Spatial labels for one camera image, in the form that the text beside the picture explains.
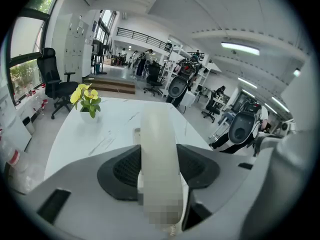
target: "window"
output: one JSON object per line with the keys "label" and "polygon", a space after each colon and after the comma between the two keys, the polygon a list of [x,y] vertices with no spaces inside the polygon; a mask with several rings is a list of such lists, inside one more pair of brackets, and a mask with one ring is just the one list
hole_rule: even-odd
{"label": "window", "polygon": [[55,1],[56,0],[30,0],[25,7],[50,14]]}
{"label": "window", "polygon": [[112,14],[112,11],[110,11],[110,10],[105,10],[105,11],[104,11],[104,14],[103,14],[103,17],[102,17],[102,22],[103,22],[106,26],[108,26],[108,23],[109,23],[111,14]]}
{"label": "window", "polygon": [[38,86],[42,82],[42,77],[37,65],[37,60],[29,60],[10,68],[10,77],[13,90],[17,98],[25,94],[24,87]]}
{"label": "window", "polygon": [[99,26],[95,39],[99,40],[100,42],[104,42],[105,35],[106,35],[106,32],[102,29],[101,26]]}
{"label": "window", "polygon": [[50,14],[56,0],[30,0],[21,10],[8,33],[6,50],[8,86],[11,94],[25,97],[24,87],[42,82],[37,65],[45,44]]}
{"label": "window", "polygon": [[10,57],[40,52],[43,25],[40,19],[18,17],[13,27]]}
{"label": "window", "polygon": [[109,19],[109,21],[108,21],[108,23],[107,23],[107,25],[106,25],[106,27],[107,27],[107,29],[108,29],[109,31],[111,31],[111,28],[112,28],[112,26],[113,26],[113,24],[114,24],[116,15],[117,15],[117,13],[116,13],[115,11],[113,11],[112,14],[111,14],[111,16],[110,16],[110,19]]}

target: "tree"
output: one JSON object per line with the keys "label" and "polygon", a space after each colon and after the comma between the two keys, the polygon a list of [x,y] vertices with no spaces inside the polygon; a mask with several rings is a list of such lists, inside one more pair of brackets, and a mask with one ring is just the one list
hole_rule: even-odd
{"label": "tree", "polygon": [[25,7],[47,14],[52,1],[53,0],[30,0]]}

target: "ceiling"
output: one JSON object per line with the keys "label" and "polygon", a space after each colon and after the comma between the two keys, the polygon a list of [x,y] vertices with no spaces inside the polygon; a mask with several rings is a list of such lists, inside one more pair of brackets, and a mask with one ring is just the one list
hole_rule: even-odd
{"label": "ceiling", "polygon": [[[176,37],[210,55],[222,74],[241,77],[243,86],[284,119],[291,115],[272,101],[295,77],[313,47],[286,0],[94,0],[93,7],[139,14],[172,29]],[[260,56],[223,48],[248,45]]]}

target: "ceiling light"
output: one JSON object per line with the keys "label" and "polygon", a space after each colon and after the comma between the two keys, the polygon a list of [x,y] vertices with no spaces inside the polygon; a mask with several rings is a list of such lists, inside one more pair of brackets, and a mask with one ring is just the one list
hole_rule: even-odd
{"label": "ceiling light", "polygon": [[246,91],[246,90],[242,90],[244,93],[250,95],[252,98],[255,98],[255,96],[253,96],[250,92]]}
{"label": "ceiling light", "polygon": [[296,70],[293,72],[293,74],[294,74],[296,77],[300,76],[300,74],[301,74],[300,69],[299,69],[299,68],[296,68]]}
{"label": "ceiling light", "polygon": [[287,109],[279,100],[277,100],[275,97],[272,97],[272,99],[278,103],[285,111],[287,111],[288,113],[290,112],[289,109]]}
{"label": "ceiling light", "polygon": [[273,111],[273,113],[278,114],[272,107],[270,107],[267,103],[264,103],[264,105],[266,105],[269,109],[271,109]]}
{"label": "ceiling light", "polygon": [[246,81],[246,80],[244,80],[244,79],[242,79],[242,78],[240,78],[240,77],[238,77],[238,79],[239,79],[240,81],[246,83],[247,85],[250,85],[250,86],[252,86],[253,88],[256,88],[256,89],[257,89],[257,87],[256,87],[255,85],[253,85],[252,83],[250,83],[250,82],[248,82],[248,81]]}
{"label": "ceiling light", "polygon": [[221,42],[221,45],[224,48],[239,50],[239,51],[243,51],[243,52],[258,55],[258,56],[260,55],[260,51],[258,49],[252,48],[252,47],[249,47],[246,45],[236,44],[236,43],[231,43],[231,42]]}

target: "black office chair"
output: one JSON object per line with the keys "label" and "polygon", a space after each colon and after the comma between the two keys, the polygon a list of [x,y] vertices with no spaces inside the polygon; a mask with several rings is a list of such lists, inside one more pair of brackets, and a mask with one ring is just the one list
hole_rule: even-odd
{"label": "black office chair", "polygon": [[53,48],[43,48],[42,56],[36,59],[42,78],[45,82],[45,94],[55,100],[55,110],[52,113],[51,119],[55,119],[55,113],[62,107],[70,112],[68,104],[70,104],[70,95],[78,87],[77,82],[70,82],[70,75],[74,75],[75,72],[67,72],[67,82],[62,82],[57,69],[56,51]]}
{"label": "black office chair", "polygon": [[217,102],[214,100],[214,96],[216,95],[216,91],[211,92],[211,97],[209,103],[205,106],[205,109],[209,111],[209,113],[202,111],[201,113],[205,116],[203,118],[210,117],[212,119],[212,123],[215,122],[214,114],[220,115],[220,110],[217,108]]}
{"label": "black office chair", "polygon": [[147,87],[143,88],[144,93],[149,91],[153,93],[153,96],[155,96],[155,93],[160,95],[159,87],[162,86],[162,83],[158,82],[160,70],[161,69],[158,63],[153,63],[148,66],[149,75],[146,78],[146,82],[151,85],[151,88],[147,88]]}

